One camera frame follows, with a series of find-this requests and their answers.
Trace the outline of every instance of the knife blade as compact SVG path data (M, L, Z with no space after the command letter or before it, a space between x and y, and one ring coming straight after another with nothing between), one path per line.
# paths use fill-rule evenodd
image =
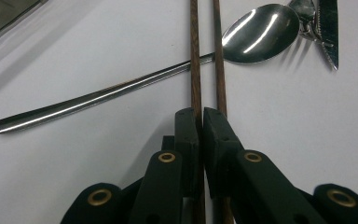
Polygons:
M320 0L318 6L318 33L323 42L333 46L321 45L328 62L338 70L338 9L337 0Z

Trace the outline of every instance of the spoon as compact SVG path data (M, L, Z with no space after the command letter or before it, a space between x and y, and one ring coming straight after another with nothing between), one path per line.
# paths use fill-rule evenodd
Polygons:
M289 47L295 41L298 30L298 16L290 7L270 4L253 9L224 33L224 58L243 64L265 61ZM212 53L200 57L200 63L212 60ZM15 132L62 118L187 71L189 67L190 61L179 63L101 91L0 119L0 133Z

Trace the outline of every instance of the spoon handle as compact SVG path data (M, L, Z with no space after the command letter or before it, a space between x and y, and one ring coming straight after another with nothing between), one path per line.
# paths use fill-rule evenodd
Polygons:
M210 53L200 57L200 63L208 63L211 62L212 59L213 54ZM188 71L189 68L190 61L179 63L149 75L138 77L131 81L123 82L116 86L103 89L101 91L96 91L55 105L45 106L5 119L0 119L0 133L11 133L31 128L55 119L60 119L80 110L101 104L108 100L112 100L131 91L136 91L164 78Z

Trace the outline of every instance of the wooden chopstick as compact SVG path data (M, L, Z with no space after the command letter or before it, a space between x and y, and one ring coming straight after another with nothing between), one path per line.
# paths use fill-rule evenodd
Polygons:
M227 116L225 66L223 62L222 24L219 0L213 0L214 70L216 74L217 109Z
M216 75L216 101L217 109L227 117L227 99L226 99L226 81L225 66L223 62L223 46L222 46L222 24L220 19L219 0L213 0L213 24L214 24L214 71ZM214 209L218 212L216 217L217 223L233 224L234 218L229 205L229 198L221 198L214 200Z
M190 37L191 37L191 106L194 108L196 127L202 137L202 103L200 81L200 44L199 44L199 13L198 1L190 0ZM192 223L205 224L205 190L202 146L200 146L198 180L200 196L193 203Z

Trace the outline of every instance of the white table surface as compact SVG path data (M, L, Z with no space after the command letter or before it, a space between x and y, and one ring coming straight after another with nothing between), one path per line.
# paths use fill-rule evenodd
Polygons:
M221 1L223 30L267 3L288 2ZM213 51L212 12L199 1L201 54ZM264 63L225 63L237 136L309 193L324 183L358 193L358 1L338 1L338 12L337 72L302 38ZM186 61L189 36L189 1L49 0L0 38L0 119ZM213 63L201 73L203 106L215 107ZM189 76L0 134L0 223L59 223L86 187L143 176L174 113L190 106Z

